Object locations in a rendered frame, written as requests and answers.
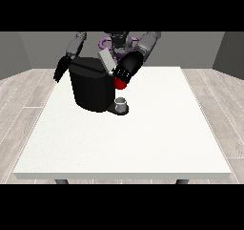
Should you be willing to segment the grey and purple robot trunk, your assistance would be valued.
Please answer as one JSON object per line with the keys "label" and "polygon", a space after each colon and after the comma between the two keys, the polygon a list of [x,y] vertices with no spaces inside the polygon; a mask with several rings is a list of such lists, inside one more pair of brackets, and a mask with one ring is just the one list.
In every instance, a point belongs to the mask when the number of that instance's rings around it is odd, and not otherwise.
{"label": "grey and purple robot trunk", "polygon": [[132,51],[134,43],[139,40],[138,37],[129,36],[128,31],[107,31],[107,35],[99,41],[98,47],[100,50],[108,49],[116,62]]}

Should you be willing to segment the small grey cup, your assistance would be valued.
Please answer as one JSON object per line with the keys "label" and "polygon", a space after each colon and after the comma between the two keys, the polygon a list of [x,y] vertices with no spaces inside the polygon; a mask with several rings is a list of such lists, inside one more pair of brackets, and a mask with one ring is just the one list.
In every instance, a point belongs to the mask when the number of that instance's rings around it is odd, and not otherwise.
{"label": "small grey cup", "polygon": [[115,110],[119,113],[123,113],[127,109],[127,101],[124,97],[117,97],[114,101]]}

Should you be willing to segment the pale grey machine lid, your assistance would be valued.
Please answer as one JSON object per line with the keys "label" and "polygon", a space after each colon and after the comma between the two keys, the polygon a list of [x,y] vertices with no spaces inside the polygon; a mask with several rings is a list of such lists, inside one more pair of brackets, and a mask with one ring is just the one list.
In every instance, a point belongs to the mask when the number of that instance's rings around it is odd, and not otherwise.
{"label": "pale grey machine lid", "polygon": [[101,60],[107,73],[111,73],[116,67],[115,62],[112,59],[112,55],[108,49],[104,49],[98,53],[99,59]]}

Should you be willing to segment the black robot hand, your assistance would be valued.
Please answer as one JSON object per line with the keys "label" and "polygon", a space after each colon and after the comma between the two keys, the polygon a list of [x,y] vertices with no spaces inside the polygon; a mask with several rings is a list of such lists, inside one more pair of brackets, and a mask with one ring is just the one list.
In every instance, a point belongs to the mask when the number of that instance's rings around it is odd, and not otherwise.
{"label": "black robot hand", "polygon": [[71,64],[71,58],[67,55],[63,56],[57,64],[57,67],[54,72],[53,79],[56,82],[59,82],[65,71],[69,68],[69,65]]}
{"label": "black robot hand", "polygon": [[118,53],[116,55],[117,65],[112,71],[112,75],[116,79],[128,84],[142,67],[143,59],[142,53],[138,51]]}

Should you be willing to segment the red pod holder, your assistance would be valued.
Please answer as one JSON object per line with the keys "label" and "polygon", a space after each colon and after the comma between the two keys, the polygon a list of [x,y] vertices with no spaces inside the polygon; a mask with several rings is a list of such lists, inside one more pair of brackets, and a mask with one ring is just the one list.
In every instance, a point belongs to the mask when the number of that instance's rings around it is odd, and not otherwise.
{"label": "red pod holder", "polygon": [[117,90],[123,90],[127,87],[127,84],[116,77],[113,79],[114,88]]}

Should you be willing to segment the black coffee machine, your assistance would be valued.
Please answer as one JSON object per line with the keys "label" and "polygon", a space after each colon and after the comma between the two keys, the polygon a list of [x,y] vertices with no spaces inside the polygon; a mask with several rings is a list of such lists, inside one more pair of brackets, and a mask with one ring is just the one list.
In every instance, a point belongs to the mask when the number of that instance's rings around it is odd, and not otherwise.
{"label": "black coffee machine", "polygon": [[126,115],[129,106],[125,105],[121,112],[115,104],[115,88],[101,60],[93,57],[75,57],[69,65],[71,86],[75,102],[90,112],[111,112]]}

